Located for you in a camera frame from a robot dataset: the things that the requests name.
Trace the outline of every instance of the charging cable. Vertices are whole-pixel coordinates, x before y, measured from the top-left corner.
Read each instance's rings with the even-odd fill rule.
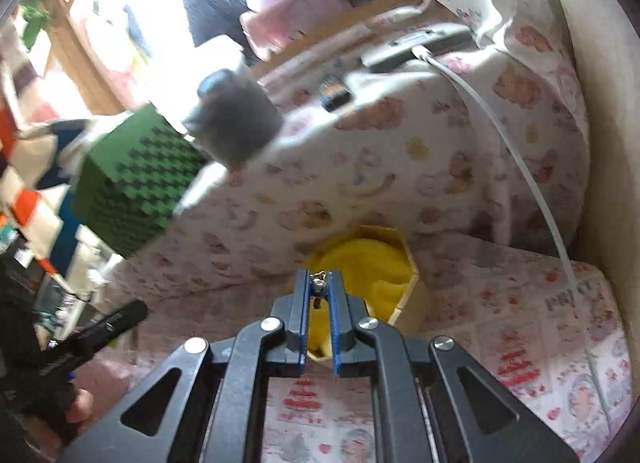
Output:
[[[536,199],[536,202],[538,203],[538,207],[540,207],[540,211],[542,212],[542,215],[546,221],[546,226],[549,228],[549,231],[551,232],[551,237],[553,237],[554,243],[556,245],[556,250],[558,250],[558,256],[560,257],[562,268],[564,269],[564,273],[566,274],[566,278],[569,283],[569,288],[574,292],[574,295],[577,298],[577,296],[579,295],[578,282],[575,279],[574,269],[571,266],[571,260],[569,260],[569,255],[567,254],[566,248],[564,247],[564,241],[562,240],[562,235],[558,228],[558,224],[556,223],[556,220],[554,219],[553,214],[551,214],[551,210],[549,209],[549,206],[546,204],[545,198],[544,196],[542,196],[542,192],[540,192],[540,188],[538,187],[538,184],[533,179],[533,176],[531,175],[529,167],[527,167],[527,164],[524,163],[524,160],[522,159],[522,155],[520,154],[520,151],[518,151],[515,144],[511,141],[509,133],[507,133],[507,130],[504,128],[504,126],[498,119],[498,116],[491,109],[491,106],[484,101],[484,99],[480,96],[480,94],[475,89],[473,89],[460,75],[457,75],[455,72],[451,71],[449,68],[439,63],[436,59],[434,59],[433,54],[429,50],[427,50],[424,46],[414,46],[412,48],[412,52],[414,52],[414,55],[418,59],[427,62],[428,64],[436,68],[438,71],[440,71],[443,75],[447,76],[450,80],[455,82],[455,84],[463,88],[463,90],[465,90],[469,94],[469,96],[476,101],[476,103],[480,106],[482,111],[484,111],[484,113],[487,115],[489,120],[491,120],[491,123],[494,125],[495,130],[498,131],[500,138],[502,139],[504,144],[507,146],[507,149],[511,153],[511,156],[513,156],[513,159],[515,160],[516,165],[520,169],[520,172],[524,176],[524,179],[527,182],[527,185],[529,185],[529,189],[533,193],[533,197]],[[593,354],[591,353],[591,350],[589,348],[589,338],[586,333],[584,333],[583,342],[584,342],[584,350],[587,353],[587,361],[591,370],[591,374],[596,375],[595,367],[593,363],[593,360],[594,360]],[[600,397],[600,403],[602,404],[602,410],[605,413],[607,424],[610,425],[609,413],[606,410],[606,407],[604,407],[604,403],[606,403],[604,399],[604,393],[602,392],[601,386],[599,385],[597,379],[594,379],[593,383]]]

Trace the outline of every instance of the white wall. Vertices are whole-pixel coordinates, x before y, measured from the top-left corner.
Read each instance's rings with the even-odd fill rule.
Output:
[[[591,183],[577,255],[626,316],[640,383],[640,39],[616,0],[561,0],[591,123]]]

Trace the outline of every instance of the black clamp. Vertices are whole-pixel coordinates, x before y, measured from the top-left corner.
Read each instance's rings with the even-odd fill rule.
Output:
[[[578,462],[453,339],[404,338],[368,316],[339,271],[300,270],[270,317],[224,341],[187,340],[60,463],[259,462],[268,379],[303,374],[315,299],[329,303],[335,373],[370,378],[378,462]]]
[[[0,408],[41,418],[67,445],[78,433],[78,426],[66,421],[66,412],[77,396],[70,381],[73,370],[91,360],[111,340],[139,324],[147,312],[141,300],[133,300],[57,346],[42,351],[30,308],[5,300],[0,306],[0,361],[3,361]]]

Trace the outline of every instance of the phone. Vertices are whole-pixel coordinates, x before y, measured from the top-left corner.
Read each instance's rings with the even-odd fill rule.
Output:
[[[433,55],[460,50],[474,42],[471,30],[464,24],[437,23],[398,37],[360,56],[372,73],[388,73],[414,57],[414,46],[424,46]]]

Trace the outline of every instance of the blue gripper pad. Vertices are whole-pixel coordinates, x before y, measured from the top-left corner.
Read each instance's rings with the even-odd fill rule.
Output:
[[[302,324],[300,326],[300,374],[306,370],[306,349],[309,342],[309,304],[311,302],[311,280],[306,278],[305,299],[302,301]]]
[[[329,330],[331,332],[331,351],[334,356],[334,374],[340,375],[342,356],[340,354],[340,329],[338,327],[338,305],[333,291],[334,280],[331,272],[327,275],[327,298],[329,302]]]

